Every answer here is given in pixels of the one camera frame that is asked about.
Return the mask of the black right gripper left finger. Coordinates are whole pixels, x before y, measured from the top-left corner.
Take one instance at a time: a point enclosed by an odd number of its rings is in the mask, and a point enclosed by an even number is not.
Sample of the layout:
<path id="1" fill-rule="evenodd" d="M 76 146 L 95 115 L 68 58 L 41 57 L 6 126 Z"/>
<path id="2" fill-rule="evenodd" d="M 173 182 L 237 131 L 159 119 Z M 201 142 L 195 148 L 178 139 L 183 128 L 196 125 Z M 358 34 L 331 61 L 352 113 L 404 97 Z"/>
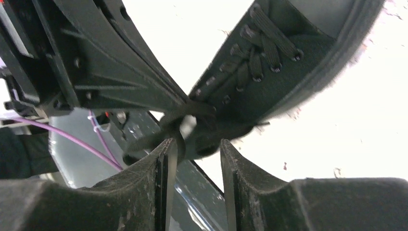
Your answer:
<path id="1" fill-rule="evenodd" d="M 86 231 L 167 231 L 178 145 L 170 138 L 123 171 L 86 188 Z"/>

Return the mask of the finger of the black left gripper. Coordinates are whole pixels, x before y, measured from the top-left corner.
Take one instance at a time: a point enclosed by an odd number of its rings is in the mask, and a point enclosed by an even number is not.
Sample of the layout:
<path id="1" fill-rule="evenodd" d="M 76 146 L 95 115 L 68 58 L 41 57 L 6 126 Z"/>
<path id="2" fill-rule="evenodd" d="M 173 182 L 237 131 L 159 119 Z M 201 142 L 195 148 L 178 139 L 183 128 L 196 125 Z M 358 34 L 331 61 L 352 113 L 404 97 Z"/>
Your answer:
<path id="1" fill-rule="evenodd" d="M 158 62 L 120 0 L 55 0 L 53 66 L 70 105 L 174 111 L 188 96 Z"/>

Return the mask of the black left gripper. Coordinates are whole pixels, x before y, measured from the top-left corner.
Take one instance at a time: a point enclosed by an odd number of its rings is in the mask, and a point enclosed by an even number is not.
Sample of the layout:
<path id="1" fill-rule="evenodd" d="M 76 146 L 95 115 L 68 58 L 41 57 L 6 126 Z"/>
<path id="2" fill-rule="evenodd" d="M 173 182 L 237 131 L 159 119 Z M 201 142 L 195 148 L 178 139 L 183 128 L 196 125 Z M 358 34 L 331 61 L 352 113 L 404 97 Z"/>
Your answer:
<path id="1" fill-rule="evenodd" d="M 67 24 L 52 0 L 3 0 L 0 3 L 0 55 L 10 99 L 7 109 L 20 116 L 66 116 L 77 98 L 67 71 L 79 62 L 63 47 Z"/>

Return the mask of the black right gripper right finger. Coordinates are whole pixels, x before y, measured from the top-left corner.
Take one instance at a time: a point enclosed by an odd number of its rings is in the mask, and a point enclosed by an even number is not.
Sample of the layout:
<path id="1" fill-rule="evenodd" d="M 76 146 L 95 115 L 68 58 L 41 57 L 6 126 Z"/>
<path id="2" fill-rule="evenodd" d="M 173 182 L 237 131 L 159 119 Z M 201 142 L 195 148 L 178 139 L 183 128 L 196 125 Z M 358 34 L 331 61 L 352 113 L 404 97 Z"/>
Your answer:
<path id="1" fill-rule="evenodd" d="M 229 140 L 220 158 L 230 231 L 292 231 L 293 186 L 243 157 Z"/>

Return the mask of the black canvas sneaker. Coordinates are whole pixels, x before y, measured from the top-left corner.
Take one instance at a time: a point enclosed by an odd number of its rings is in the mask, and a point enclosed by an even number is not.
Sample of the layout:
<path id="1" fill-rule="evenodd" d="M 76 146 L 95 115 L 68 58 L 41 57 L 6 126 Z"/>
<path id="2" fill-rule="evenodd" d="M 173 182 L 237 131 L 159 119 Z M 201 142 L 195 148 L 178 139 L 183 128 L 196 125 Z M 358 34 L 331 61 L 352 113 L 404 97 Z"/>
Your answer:
<path id="1" fill-rule="evenodd" d="M 325 88 L 369 33 L 382 0 L 255 0 L 157 133 L 130 142 L 138 152 L 173 137 L 180 160 L 212 155 L 223 139 L 248 134 Z"/>

